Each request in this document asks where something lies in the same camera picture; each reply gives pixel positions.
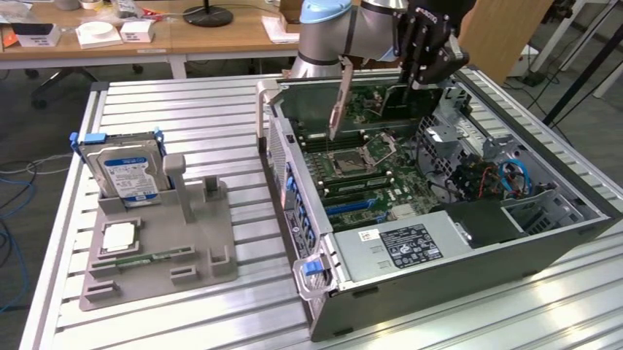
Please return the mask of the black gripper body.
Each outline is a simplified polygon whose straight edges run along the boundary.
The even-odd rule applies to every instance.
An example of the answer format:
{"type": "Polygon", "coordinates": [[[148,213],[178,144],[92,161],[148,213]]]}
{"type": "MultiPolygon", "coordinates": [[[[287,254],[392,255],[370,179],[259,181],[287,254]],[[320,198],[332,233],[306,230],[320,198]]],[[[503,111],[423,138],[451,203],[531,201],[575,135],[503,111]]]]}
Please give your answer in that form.
{"type": "Polygon", "coordinates": [[[425,35],[427,47],[443,47],[451,35],[458,35],[463,18],[475,0],[407,1],[406,9],[395,10],[392,30],[395,47],[406,47],[425,35]]]}

